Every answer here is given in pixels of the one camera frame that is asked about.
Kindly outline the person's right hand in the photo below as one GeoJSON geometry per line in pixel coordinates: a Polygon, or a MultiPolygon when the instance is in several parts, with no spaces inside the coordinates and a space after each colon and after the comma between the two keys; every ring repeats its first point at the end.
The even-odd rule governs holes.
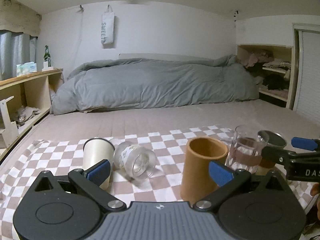
{"type": "MultiPolygon", "coordinates": [[[[317,194],[320,193],[320,184],[319,183],[316,183],[312,186],[311,190],[310,190],[310,194],[312,196],[315,196],[317,194]]],[[[317,217],[318,217],[318,220],[320,220],[320,200],[319,198],[317,199],[317,217]]]]}

